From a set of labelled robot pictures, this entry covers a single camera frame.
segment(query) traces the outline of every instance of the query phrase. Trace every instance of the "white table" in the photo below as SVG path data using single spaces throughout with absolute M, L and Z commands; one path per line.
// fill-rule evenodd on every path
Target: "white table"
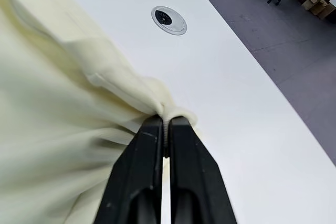
M 334 165 L 208 0 L 76 1 L 138 72 L 198 115 L 239 224 L 335 224 Z M 159 5 L 184 17 L 186 34 L 155 25 Z

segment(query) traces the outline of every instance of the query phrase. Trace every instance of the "cream cloth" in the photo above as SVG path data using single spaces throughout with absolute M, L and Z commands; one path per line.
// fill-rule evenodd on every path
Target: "cream cloth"
M 72 0 L 0 0 L 0 223 L 90 224 L 149 115 L 183 115 Z

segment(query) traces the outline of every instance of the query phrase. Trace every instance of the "pale yellow towel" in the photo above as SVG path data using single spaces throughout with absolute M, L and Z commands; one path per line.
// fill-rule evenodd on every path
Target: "pale yellow towel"
M 72 0 L 0 0 L 0 112 L 1 224 L 92 223 L 145 118 L 196 123 Z

